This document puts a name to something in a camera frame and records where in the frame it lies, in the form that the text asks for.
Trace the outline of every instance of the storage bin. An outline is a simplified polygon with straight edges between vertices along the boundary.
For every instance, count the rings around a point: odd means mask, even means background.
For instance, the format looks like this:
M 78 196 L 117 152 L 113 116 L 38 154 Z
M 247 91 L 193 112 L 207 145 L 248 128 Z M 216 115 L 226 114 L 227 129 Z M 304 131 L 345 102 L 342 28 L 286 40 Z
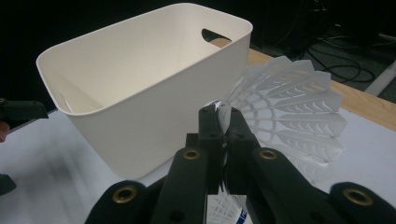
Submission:
M 232 43 L 220 49 L 204 29 Z M 198 110 L 233 87 L 251 30 L 232 15 L 177 4 L 54 46 L 36 64 L 58 109 L 117 175 L 136 179 L 183 148 Z

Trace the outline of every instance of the black bracket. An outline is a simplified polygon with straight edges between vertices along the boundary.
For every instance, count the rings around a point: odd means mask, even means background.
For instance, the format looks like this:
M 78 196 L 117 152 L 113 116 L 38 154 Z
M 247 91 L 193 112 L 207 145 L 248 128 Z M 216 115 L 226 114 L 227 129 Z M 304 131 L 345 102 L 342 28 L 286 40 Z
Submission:
M 87 223 L 205 223 L 206 196 L 221 180 L 229 193 L 247 195 L 253 223 L 396 223 L 396 210 L 365 187 L 340 183 L 327 194 L 311 186 L 282 153 L 260 147 L 239 110 L 226 134 L 214 106 L 199 118 L 166 177 L 149 187 L 113 185 Z

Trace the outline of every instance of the white shuttlecock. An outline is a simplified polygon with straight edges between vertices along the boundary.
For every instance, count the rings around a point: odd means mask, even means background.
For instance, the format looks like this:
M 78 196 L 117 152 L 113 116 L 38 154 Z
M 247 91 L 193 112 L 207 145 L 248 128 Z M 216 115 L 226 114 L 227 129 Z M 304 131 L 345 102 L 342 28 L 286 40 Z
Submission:
M 332 162 L 344 151 L 336 138 L 347 125 L 337 113 L 341 101 L 329 73 L 283 56 L 249 67 L 222 101 L 219 118 L 225 131 L 231 107 L 239 109 L 262 147 L 285 154 L 316 184 L 335 175 Z
M 219 190 L 218 195 L 207 195 L 207 224 L 248 224 L 252 223 L 244 205 L 245 200 L 238 202 L 238 197 Z

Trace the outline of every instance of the shuttlecock feather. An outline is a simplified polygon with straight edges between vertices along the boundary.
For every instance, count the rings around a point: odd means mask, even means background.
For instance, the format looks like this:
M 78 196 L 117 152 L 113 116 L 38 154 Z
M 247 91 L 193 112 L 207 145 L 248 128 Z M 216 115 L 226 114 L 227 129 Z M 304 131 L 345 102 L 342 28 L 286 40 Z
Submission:
M 337 113 L 341 102 L 330 74 L 307 60 L 278 57 L 247 69 L 222 101 L 219 118 L 226 130 L 231 107 L 239 109 L 263 147 L 285 154 L 316 184 L 335 174 L 332 162 L 344 151 L 337 139 L 347 125 Z

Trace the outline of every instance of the dark background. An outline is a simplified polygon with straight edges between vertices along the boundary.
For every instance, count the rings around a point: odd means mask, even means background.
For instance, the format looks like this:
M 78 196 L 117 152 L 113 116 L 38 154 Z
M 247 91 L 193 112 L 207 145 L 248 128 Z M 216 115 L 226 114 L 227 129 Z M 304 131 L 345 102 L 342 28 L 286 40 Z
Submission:
M 183 1 L 13 0 L 0 2 L 0 97 L 35 100 L 55 108 L 35 59 L 45 49 L 112 23 Z M 381 32 L 395 35 L 396 19 L 388 1 L 375 0 L 200 0 L 189 1 L 225 11 L 253 23 L 253 48 L 304 50 L 336 22 L 363 45 Z M 7 120 L 11 127 L 20 122 Z

